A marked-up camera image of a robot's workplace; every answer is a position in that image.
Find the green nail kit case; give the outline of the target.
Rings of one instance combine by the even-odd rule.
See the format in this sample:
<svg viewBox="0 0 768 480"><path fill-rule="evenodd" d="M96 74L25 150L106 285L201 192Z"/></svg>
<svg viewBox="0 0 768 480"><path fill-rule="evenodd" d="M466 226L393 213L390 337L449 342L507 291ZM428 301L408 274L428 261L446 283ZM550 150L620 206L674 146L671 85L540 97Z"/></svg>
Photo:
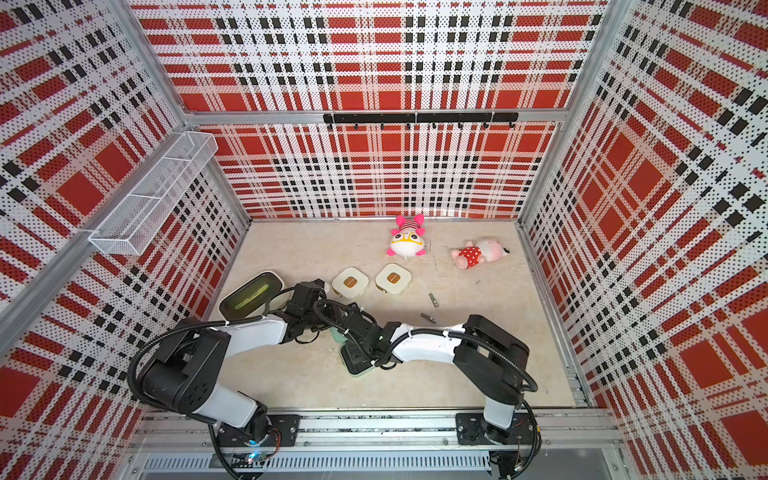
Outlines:
<svg viewBox="0 0 768 480"><path fill-rule="evenodd" d="M375 361L366 357L364 353L350 341L341 345L339 353L348 374L353 377L360 376L375 367Z"/></svg>

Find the cream nail kit case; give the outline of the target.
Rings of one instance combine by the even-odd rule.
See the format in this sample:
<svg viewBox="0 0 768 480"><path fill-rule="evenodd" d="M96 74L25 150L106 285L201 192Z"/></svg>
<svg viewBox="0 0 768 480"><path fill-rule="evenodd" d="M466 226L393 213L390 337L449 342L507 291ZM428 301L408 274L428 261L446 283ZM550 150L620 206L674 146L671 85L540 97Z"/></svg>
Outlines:
<svg viewBox="0 0 768 480"><path fill-rule="evenodd" d="M375 277L376 287L382 292L392 295L403 293L411 281L411 272L396 263L385 265Z"/></svg>
<svg viewBox="0 0 768 480"><path fill-rule="evenodd" d="M333 291L345 299L361 297L369 286L369 277L356 267L347 267L331 282Z"/></svg>

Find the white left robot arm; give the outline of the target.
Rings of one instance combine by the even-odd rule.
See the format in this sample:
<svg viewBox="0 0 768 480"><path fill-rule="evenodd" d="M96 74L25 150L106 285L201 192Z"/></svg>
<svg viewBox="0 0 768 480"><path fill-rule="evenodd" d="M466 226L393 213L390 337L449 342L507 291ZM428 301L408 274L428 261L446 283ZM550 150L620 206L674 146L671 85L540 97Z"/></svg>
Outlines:
<svg viewBox="0 0 768 480"><path fill-rule="evenodd" d="M357 304L328 299L323 281L301 282L267 300L259 313L180 321L139 349L129 362L127 384L146 405L203 422L236 444L258 445L280 432L263 403L220 383L225 360L330 328L360 345L374 323Z"/></svg>

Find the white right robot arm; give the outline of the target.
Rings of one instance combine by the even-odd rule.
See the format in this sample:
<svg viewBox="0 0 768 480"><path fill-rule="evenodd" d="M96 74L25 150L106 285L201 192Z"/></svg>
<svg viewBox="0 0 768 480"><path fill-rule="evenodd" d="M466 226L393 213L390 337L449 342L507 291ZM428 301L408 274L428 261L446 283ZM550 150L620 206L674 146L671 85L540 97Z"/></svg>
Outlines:
<svg viewBox="0 0 768 480"><path fill-rule="evenodd" d="M390 322L380 326L367 313L354 310L338 331L345 338L342 359L351 374L372 368L391 369L415 362L455 366L485 397L479 432L492 444L531 439L536 427L525 411L525 394L538 391L526 370L529 347L481 315L450 327L414 327Z"/></svg>

